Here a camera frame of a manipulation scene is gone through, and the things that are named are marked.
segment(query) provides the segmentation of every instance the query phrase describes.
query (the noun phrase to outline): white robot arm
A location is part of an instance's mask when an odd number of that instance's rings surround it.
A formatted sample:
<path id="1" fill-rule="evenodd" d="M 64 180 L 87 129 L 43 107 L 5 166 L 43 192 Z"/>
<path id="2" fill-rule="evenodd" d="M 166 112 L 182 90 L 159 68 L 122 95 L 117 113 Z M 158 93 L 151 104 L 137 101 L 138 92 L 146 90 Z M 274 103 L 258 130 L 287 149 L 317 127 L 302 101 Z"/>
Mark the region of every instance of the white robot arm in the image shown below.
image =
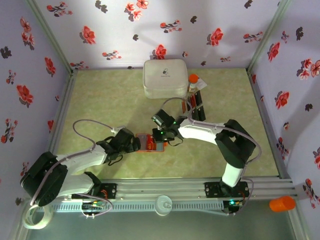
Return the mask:
<path id="1" fill-rule="evenodd" d="M 229 120 L 227 123 L 207 123 L 186 116 L 174 119 L 162 109 L 152 120 L 158 125 L 158 128 L 152 130 L 155 143 L 170 142 L 175 138 L 182 141 L 198 139 L 219 147 L 227 162 L 221 178 L 221 187 L 226 195 L 238 184 L 246 162 L 256 147 L 249 140 L 252 139 L 250 135 L 235 120 Z"/>
<path id="2" fill-rule="evenodd" d="M 249 134 L 238 122 L 229 120 L 225 124 L 214 124 L 185 116 L 174 119 L 162 109 L 151 119 L 158 125 L 158 128 L 152 129 L 155 143 L 170 143 L 175 138 L 182 141 L 193 138 L 217 145 L 227 162 L 217 191 L 224 198 L 239 191 L 237 184 L 256 145 L 248 139 Z M 58 156 L 51 152 L 43 153 L 23 176 L 20 184 L 40 207 L 61 196 L 98 196 L 104 189 L 100 180 L 91 172 L 76 173 L 104 163 L 110 165 L 117 158 L 122 158 L 123 154 L 138 151 L 140 147 L 140 140 L 124 127 L 115 136 L 98 141 L 87 151 Z"/>
<path id="3" fill-rule="evenodd" d="M 61 196 L 97 196 L 103 189 L 100 180 L 91 172 L 77 173 L 104 163 L 110 166 L 120 161 L 124 154 L 138 151 L 140 147 L 139 138 L 123 127 L 115 136 L 98 141 L 85 151 L 58 156 L 49 151 L 43 153 L 22 177 L 20 184 L 39 207 Z"/>

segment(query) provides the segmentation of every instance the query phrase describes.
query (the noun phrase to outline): gray cable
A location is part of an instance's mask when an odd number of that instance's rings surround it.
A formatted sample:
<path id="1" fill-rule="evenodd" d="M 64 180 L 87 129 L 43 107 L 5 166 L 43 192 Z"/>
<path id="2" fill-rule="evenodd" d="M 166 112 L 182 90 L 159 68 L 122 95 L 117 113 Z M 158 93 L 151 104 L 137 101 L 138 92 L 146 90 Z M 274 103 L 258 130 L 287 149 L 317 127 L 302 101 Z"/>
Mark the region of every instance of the gray cable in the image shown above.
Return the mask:
<path id="1" fill-rule="evenodd" d="M 171 100 L 174 100 L 174 99 L 180 99 L 180 100 L 184 101 L 186 104 L 189 105 L 190 109 L 192 109 L 191 103 L 188 102 L 185 98 L 175 96 L 175 97 L 171 97 L 171 98 L 165 100 L 165 101 L 162 103 L 162 105 L 161 105 L 161 107 L 160 107 L 160 110 L 165 106 L 165 104 L 166 104 L 167 102 L 169 102 L 169 101 L 171 101 Z"/>
<path id="2" fill-rule="evenodd" d="M 213 210 L 197 209 L 195 211 L 196 212 L 207 213 L 207 214 L 216 214 L 216 215 L 221 215 L 221 216 L 226 216 L 226 217 L 229 216 L 229 213 L 213 211 Z"/>
<path id="3" fill-rule="evenodd" d="M 91 120 L 91 119 L 79 119 L 79 120 L 75 121 L 75 122 L 72 124 L 72 129 L 73 129 L 73 131 L 74 131 L 76 134 L 78 134 L 80 137 L 83 137 L 84 139 L 87 139 L 87 140 L 89 140 L 90 142 L 92 142 L 92 144 L 93 144 L 92 147 L 89 148 L 88 150 L 81 151 L 81 152 L 77 152 L 77 153 L 71 154 L 71 155 L 69 155 L 69 156 L 66 156 L 66 157 L 62 158 L 61 160 L 57 161 L 54 165 L 52 165 L 52 167 L 50 167 L 50 169 L 46 172 L 46 174 L 45 174 L 45 176 L 43 177 L 40 185 L 38 186 L 38 188 L 37 188 L 37 190 L 35 191 L 33 197 L 31 198 L 30 206 L 32 206 L 32 205 L 35 204 L 35 201 L 36 201 L 36 199 L 37 199 L 37 197 L 38 197 L 38 195 L 39 195 L 42 187 L 44 186 L 47 178 L 49 177 L 49 175 L 52 173 L 52 171 L 54 170 L 54 168 L 55 168 L 56 166 L 58 166 L 60 163 L 62 163 L 62 162 L 64 162 L 65 160 L 67 160 L 67 158 L 68 158 L 68 159 L 71 159 L 71 158 L 74 158 L 74 157 L 77 157 L 77 156 L 80 156 L 80 155 L 83 155 L 83 154 L 90 153 L 91 151 L 93 151 L 93 150 L 96 148 L 96 143 L 95 143 L 95 141 L 93 141 L 91 138 L 89 138 L 89 137 L 87 137 L 87 136 L 84 136 L 84 135 L 80 134 L 80 133 L 76 130 L 75 125 L 76 125 L 77 123 L 79 123 L 79 122 L 82 122 L 82 121 L 94 122 L 94 123 L 97 123 L 97 124 L 101 124 L 101 125 L 103 125 L 103 126 L 105 126 L 105 127 L 108 127 L 108 128 L 110 128 L 110 129 L 112 130 L 112 127 L 110 127 L 109 125 L 106 125 L 106 124 L 104 124 L 104 123 L 102 123 L 102 122 L 99 122 L 99 121 L 96 121 L 96 120 Z"/>
<path id="4" fill-rule="evenodd" d="M 218 128 L 218 129 L 222 129 L 222 130 L 227 130 L 227 131 L 233 132 L 233 133 L 235 133 L 235 134 L 238 134 L 238 135 L 240 135 L 240 136 L 248 139 L 249 141 L 251 141 L 251 142 L 258 148 L 258 154 L 257 154 L 257 156 L 255 156 L 254 158 L 248 160 L 248 161 L 245 163 L 245 166 L 244 166 L 243 171 L 242 171 L 242 174 L 241 174 L 241 178 L 240 178 L 240 179 L 250 181 L 250 182 L 252 183 L 252 187 L 251 187 L 251 191 L 250 191 L 249 196 L 248 196 L 248 198 L 246 199 L 244 205 L 243 205 L 243 206 L 238 210 L 238 212 L 235 213 L 234 215 L 239 214 L 239 212 L 241 212 L 241 211 L 243 210 L 243 208 L 248 204 L 248 201 L 249 201 L 249 199 L 251 198 L 251 195 L 252 195 L 252 193 L 253 193 L 253 191 L 254 191 L 254 186 L 255 186 L 254 181 L 252 181 L 250 178 L 245 178 L 245 177 L 243 177 L 243 174 L 245 173 L 245 169 L 246 169 L 246 167 L 248 166 L 249 163 L 252 163 L 253 161 L 258 160 L 258 159 L 261 157 L 261 155 L 262 155 L 261 146 L 260 146 L 259 143 L 258 143 L 256 140 L 254 140 L 252 137 L 250 137 L 250 136 L 248 136 L 248 135 L 246 135 L 246 134 L 244 134 L 244 133 L 242 133 L 242 132 L 240 132 L 240 131 L 238 131 L 238 130 L 234 130 L 234 129 L 232 129 L 232 128 L 225 127 L 225 126 L 220 126 L 220 125 L 217 125 L 217 124 L 214 124 L 214 123 L 206 123 L 206 122 L 203 122 L 203 121 L 197 121 L 197 120 L 192 119 L 192 111 L 195 109 L 195 107 L 192 108 L 191 104 L 190 104 L 188 101 L 186 101 L 184 98 L 181 98 L 181 97 L 172 97 L 172 98 L 169 98 L 169 99 L 167 99 L 167 100 L 162 104 L 162 106 L 161 106 L 160 109 L 162 109 L 167 102 L 169 102 L 169 101 L 171 101 L 171 100 L 173 100 L 173 99 L 181 99 L 181 100 L 185 101 L 185 102 L 190 106 L 190 112 L 189 112 L 189 114 L 188 114 L 188 119 L 189 119 L 193 124 L 199 123 L 199 124 L 201 124 L 201 125 L 208 125 L 208 126 L 215 127 L 215 128 Z"/>
<path id="5" fill-rule="evenodd" d="M 192 119 L 192 111 L 195 109 L 195 107 L 192 107 L 191 104 L 190 104 L 190 102 L 188 102 L 185 98 L 182 98 L 182 97 L 171 97 L 171 98 L 169 98 L 169 99 L 167 99 L 167 100 L 165 100 L 165 101 L 163 102 L 163 104 L 161 105 L 160 109 L 162 109 L 167 102 L 169 102 L 169 101 L 171 101 L 171 100 L 175 100 L 175 99 L 180 99 L 180 100 L 186 102 L 186 103 L 189 105 L 190 111 L 189 111 L 189 114 L 188 114 L 188 119 L 189 119 L 192 123 L 199 123 L 199 124 L 201 124 L 201 125 L 208 125 L 208 126 L 211 126 L 211 127 L 215 127 L 215 128 L 222 129 L 222 130 L 227 130 L 227 131 L 233 132 L 233 133 L 235 133 L 235 134 L 238 134 L 238 135 L 240 135 L 240 136 L 248 139 L 249 141 L 251 141 L 251 142 L 258 148 L 258 154 L 257 154 L 256 157 L 248 160 L 248 161 L 246 162 L 246 165 L 248 165 L 249 163 L 252 163 L 253 161 L 255 161 L 255 160 L 257 160 L 257 159 L 259 159 L 259 158 L 261 157 L 261 154 L 262 154 L 261 146 L 260 146 L 259 143 L 257 143 L 257 141 L 254 140 L 252 137 L 250 137 L 250 136 L 248 136 L 248 135 L 246 135 L 246 134 L 244 134 L 244 133 L 242 133 L 242 132 L 240 132 L 240 131 L 234 130 L 234 129 L 232 129 L 232 128 L 228 128 L 228 127 L 225 127 L 225 126 L 220 126 L 220 125 L 217 125 L 217 124 L 214 124 L 214 123 L 206 123 L 206 122 L 203 122 L 203 121 L 197 121 L 197 120 Z"/>

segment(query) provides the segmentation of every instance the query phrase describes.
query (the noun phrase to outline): purple wall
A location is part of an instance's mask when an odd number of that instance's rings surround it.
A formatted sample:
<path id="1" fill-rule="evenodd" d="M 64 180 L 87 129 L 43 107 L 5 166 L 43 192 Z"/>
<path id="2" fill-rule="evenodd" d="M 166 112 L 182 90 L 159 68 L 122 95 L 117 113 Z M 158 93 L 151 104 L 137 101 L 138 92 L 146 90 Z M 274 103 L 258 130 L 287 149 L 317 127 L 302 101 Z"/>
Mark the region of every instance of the purple wall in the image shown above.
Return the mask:
<path id="1" fill-rule="evenodd" d="M 320 215 L 319 23 L 318 0 L 293 1 L 251 71 L 313 239 Z"/>
<path id="2" fill-rule="evenodd" d="M 68 74 L 24 1 L 0 2 L 0 28 L 0 239 L 6 240 L 26 194 L 20 179 L 46 150 Z"/>

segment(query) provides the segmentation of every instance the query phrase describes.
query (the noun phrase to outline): metal frame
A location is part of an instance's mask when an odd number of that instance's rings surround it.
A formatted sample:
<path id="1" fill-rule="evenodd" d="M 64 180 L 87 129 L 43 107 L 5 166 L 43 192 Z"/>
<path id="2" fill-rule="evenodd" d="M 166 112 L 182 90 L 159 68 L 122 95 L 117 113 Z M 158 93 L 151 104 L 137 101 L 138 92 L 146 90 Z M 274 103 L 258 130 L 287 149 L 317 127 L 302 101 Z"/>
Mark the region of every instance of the metal frame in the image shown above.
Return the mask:
<path id="1" fill-rule="evenodd" d="M 63 97 L 61 98 L 61 104 L 55 119 L 55 129 L 47 149 L 52 153 L 56 153 L 59 146 L 59 141 L 62 135 L 62 130 L 66 115 L 68 112 L 68 106 L 70 103 L 72 91 L 74 88 L 76 80 L 76 72 L 71 74 L 71 69 L 66 60 L 63 51 L 61 50 L 57 40 L 55 39 L 53 33 L 51 32 L 47 22 L 42 16 L 41 12 L 38 9 L 38 5 L 35 0 L 25 0 L 39 21 L 40 25 L 43 28 L 43 31 L 49 37 L 49 40 L 56 50 L 57 54 L 61 58 L 66 69 L 70 73 L 69 79 L 66 82 L 65 89 L 63 92 Z M 275 13 L 273 20 L 264 35 L 264 40 L 261 42 L 259 48 L 254 54 L 250 66 L 248 68 L 248 76 L 251 78 L 250 70 L 254 63 L 259 59 L 261 51 L 264 48 L 274 26 L 279 22 L 279 19 L 283 16 L 285 10 L 287 9 L 289 3 L 292 0 L 284 0 L 280 2 L 277 12 Z M 297 199 L 297 193 L 294 188 L 294 185 L 286 171 L 286 168 L 281 161 L 279 152 L 273 145 L 275 135 L 270 124 L 269 117 L 265 114 L 266 111 L 264 106 L 258 101 L 260 97 L 260 90 L 258 88 L 253 88 L 253 94 L 255 96 L 259 113 L 261 115 L 263 125 L 265 127 L 266 135 L 268 137 L 272 154 L 276 161 L 276 166 L 279 176 L 266 176 L 266 177 L 257 177 L 253 176 L 251 179 L 254 182 L 254 189 L 252 193 L 251 200 L 271 200 L 281 196 L 291 196 Z M 160 195 L 166 195 L 170 197 L 174 202 L 183 202 L 186 204 L 189 203 L 207 203 L 208 201 L 217 201 L 217 198 L 206 198 L 205 194 L 205 182 L 217 182 L 219 178 L 147 178 L 147 179 L 111 179 L 103 180 L 103 183 L 116 183 L 117 184 L 117 194 L 114 200 L 111 200 L 114 203 L 150 203 Z M 251 190 L 251 183 L 248 183 L 248 187 Z M 229 200 L 229 198 L 219 198 L 219 200 Z M 57 206 L 67 206 L 74 203 L 81 203 L 79 200 L 74 199 L 56 199 L 54 202 Z M 25 203 L 21 207 L 21 212 L 17 215 L 17 221 L 14 226 L 18 226 L 11 233 L 10 239 L 15 240 L 24 240 L 27 238 L 28 230 L 25 229 L 21 223 L 21 217 L 23 212 L 28 208 L 28 205 Z M 308 240 L 308 227 L 300 213 L 300 207 L 297 205 L 297 208 L 288 212 L 288 217 L 291 221 L 292 228 L 294 230 L 297 240 Z"/>

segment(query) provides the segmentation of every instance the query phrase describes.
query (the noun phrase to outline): metal profile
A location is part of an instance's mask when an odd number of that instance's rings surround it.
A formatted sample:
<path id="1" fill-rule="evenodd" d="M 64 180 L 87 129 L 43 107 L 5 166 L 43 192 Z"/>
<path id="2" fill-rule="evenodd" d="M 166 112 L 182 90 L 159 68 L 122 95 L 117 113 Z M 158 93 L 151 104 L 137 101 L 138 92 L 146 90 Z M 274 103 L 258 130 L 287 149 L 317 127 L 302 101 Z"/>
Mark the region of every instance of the metal profile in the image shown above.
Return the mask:
<path id="1" fill-rule="evenodd" d="M 119 212 L 154 212 L 155 201 L 140 201 L 140 202 L 129 202 L 129 201 L 115 201 L 112 203 L 112 213 Z M 53 210 L 56 213 L 79 213 L 81 212 L 82 202 L 55 202 L 52 204 Z M 85 210 L 84 212 L 92 211 L 104 211 L 110 208 L 110 205 L 104 208 L 93 208 L 92 210 Z M 217 211 L 224 209 L 222 200 L 207 200 L 203 202 L 197 201 L 174 201 L 172 203 L 173 212 L 182 211 Z"/>
<path id="2" fill-rule="evenodd" d="M 279 2 L 279 6 L 272 18 L 272 21 L 269 25 L 269 27 L 267 28 L 267 30 L 265 31 L 264 37 L 262 39 L 262 41 L 260 42 L 257 50 L 255 51 L 251 62 L 249 64 L 249 67 L 247 68 L 248 71 L 251 71 L 254 64 L 259 60 L 260 56 L 261 56 L 261 52 L 263 51 L 263 49 L 265 48 L 266 44 L 268 43 L 269 39 L 270 39 L 270 35 L 273 32 L 273 30 L 275 29 L 275 27 L 279 24 L 281 18 L 284 16 L 286 10 L 288 9 L 288 6 L 290 5 L 290 3 L 292 2 L 292 0 L 282 0 Z"/>

